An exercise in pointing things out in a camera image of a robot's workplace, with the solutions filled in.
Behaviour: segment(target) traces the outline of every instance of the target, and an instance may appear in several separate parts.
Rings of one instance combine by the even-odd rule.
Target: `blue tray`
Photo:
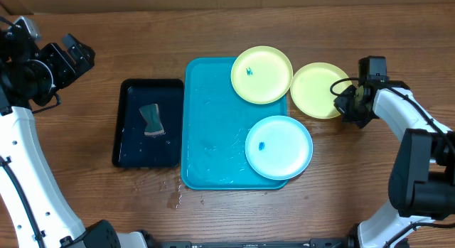
[[[287,115],[286,97],[256,105],[235,93],[236,58],[198,58],[188,64],[183,104],[181,177],[196,190],[271,190],[287,180],[255,172],[245,156],[248,131],[261,119]]]

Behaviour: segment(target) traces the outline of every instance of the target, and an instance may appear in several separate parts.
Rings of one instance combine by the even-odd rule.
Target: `wooden table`
[[[405,81],[433,117],[455,127],[452,4],[32,18],[43,35],[40,46],[71,33],[96,51],[96,66],[60,91],[62,106],[36,115],[55,179],[87,226],[106,219],[118,232],[144,229],[158,240],[305,240],[343,236],[387,200],[399,143],[386,124],[375,120],[360,130],[339,118],[308,117],[293,104],[290,115],[313,136],[314,156],[305,173],[281,190],[194,191],[182,184],[179,168],[113,167],[122,81],[184,80],[187,64],[197,57],[235,56],[270,45],[289,57],[294,71],[327,62],[356,76],[360,58],[384,55],[389,76]],[[410,241],[413,247],[453,247],[455,237],[451,230],[422,229]],[[17,245],[4,206],[0,244]]]

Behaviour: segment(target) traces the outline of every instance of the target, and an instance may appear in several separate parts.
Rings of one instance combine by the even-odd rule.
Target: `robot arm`
[[[343,121],[363,128],[381,118],[401,145],[389,180],[389,200],[360,223],[356,246],[394,247],[418,224],[455,213],[454,155],[446,143],[454,136],[415,101],[405,83],[389,81],[385,58],[361,59],[357,80],[359,87],[351,85],[335,99]],[[446,173],[430,172],[430,162],[446,166]]]
[[[60,247],[64,237],[76,239],[85,231],[71,210],[50,172],[36,135],[35,119],[29,109],[12,107],[0,117],[3,138],[0,155],[9,165],[38,224],[46,247]],[[36,236],[11,179],[0,169],[0,193],[8,209],[20,247],[35,247]]]
[[[70,34],[68,53],[56,43],[42,50],[32,20],[20,17],[0,31],[0,193],[9,211],[19,247],[146,248],[143,234],[117,234],[102,220],[87,229],[60,192],[41,151],[28,103],[46,106],[94,65],[95,52]]]

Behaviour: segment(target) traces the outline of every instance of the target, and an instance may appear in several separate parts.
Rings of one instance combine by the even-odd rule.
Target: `sponge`
[[[144,134],[147,136],[157,136],[164,134],[163,124],[159,119],[159,108],[157,104],[150,104],[139,109],[142,117],[147,122]]]

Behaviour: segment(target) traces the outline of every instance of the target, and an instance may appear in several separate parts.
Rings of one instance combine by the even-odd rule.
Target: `black tray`
[[[183,82],[129,79],[120,88],[112,163],[122,168],[174,167],[181,160]],[[146,136],[139,108],[157,104],[165,134]]]

